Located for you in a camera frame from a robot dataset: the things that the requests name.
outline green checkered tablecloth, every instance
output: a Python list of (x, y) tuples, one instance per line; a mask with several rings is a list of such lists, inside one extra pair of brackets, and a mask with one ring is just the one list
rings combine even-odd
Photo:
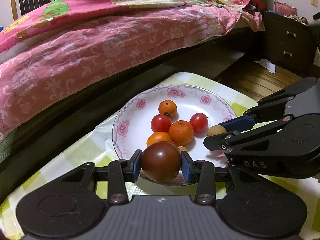
[[(210, 90), (225, 99), (236, 112), (237, 116), (242, 115), (248, 108), (257, 105), (253, 99), (231, 88), (192, 73), (176, 73), (159, 85), (166, 84), (187, 84)], [(23, 232), (15, 216), (15, 208), (24, 195), (85, 162), (94, 162), (97, 166), (106, 166), (110, 161), (118, 159), (112, 144), (112, 125), (116, 114), (107, 118), (94, 131), (82, 137), (50, 161), (7, 197), (0, 206), (0, 229), (4, 231), (8, 238), (20, 239), (23, 237)], [(314, 178), (300, 180), (276, 177), (267, 178), (297, 194), (306, 203), (308, 217), (300, 236), (305, 240), (320, 238), (320, 184), (318, 180)], [(107, 184), (107, 182), (98, 183), (97, 194), (100, 198), (107, 198)], [(141, 178), (136, 183), (126, 183), (126, 187), (129, 198), (137, 194), (186, 194), (194, 196), (196, 191), (195, 184), (168, 187), (154, 184)], [(222, 198), (224, 195), (224, 184), (217, 183), (217, 198)]]

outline white plate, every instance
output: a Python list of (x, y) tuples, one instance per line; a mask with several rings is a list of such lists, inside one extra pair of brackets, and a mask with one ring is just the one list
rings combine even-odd
[[(189, 121), (196, 113), (208, 116), (208, 127), (236, 117), (235, 112), (222, 98), (214, 93), (188, 85), (164, 85), (146, 90), (127, 102), (119, 111), (112, 128), (112, 141), (120, 159), (129, 160), (135, 150), (142, 151), (147, 147), (146, 142), (153, 133), (152, 118), (159, 114), (158, 106), (164, 100), (172, 100), (177, 105), (177, 120)], [(193, 160), (206, 160), (216, 167), (225, 167), (227, 159), (223, 151), (209, 151), (203, 145), (207, 130), (195, 133), (194, 139), (185, 147)], [(140, 176), (150, 180), (141, 171)], [(187, 185), (180, 171), (172, 181), (162, 182), (162, 185)]]

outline cherry tomato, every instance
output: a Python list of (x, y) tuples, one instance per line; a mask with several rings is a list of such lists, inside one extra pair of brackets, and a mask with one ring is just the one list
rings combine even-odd
[(196, 113), (191, 117), (190, 123), (195, 132), (202, 132), (208, 127), (208, 118), (205, 114)]
[(159, 182), (169, 181), (179, 174), (181, 153), (173, 143), (155, 142), (143, 151), (140, 164), (150, 179)]
[(151, 129), (153, 132), (169, 132), (171, 120), (163, 114), (157, 114), (151, 121)]

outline pink bedspread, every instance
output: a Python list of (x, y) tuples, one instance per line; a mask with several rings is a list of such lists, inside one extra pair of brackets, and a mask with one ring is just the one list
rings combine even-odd
[(242, 10), (249, 1), (58, 0), (32, 11), (0, 33), (9, 58), (0, 65), (0, 138), (90, 84), (225, 35), (240, 18), (257, 31), (261, 15)]

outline paper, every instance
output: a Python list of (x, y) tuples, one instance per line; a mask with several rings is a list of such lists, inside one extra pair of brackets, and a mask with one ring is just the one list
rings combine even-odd
[(266, 60), (265, 58), (255, 61), (255, 63), (259, 63), (261, 66), (265, 67), (270, 73), (276, 73), (276, 65)]

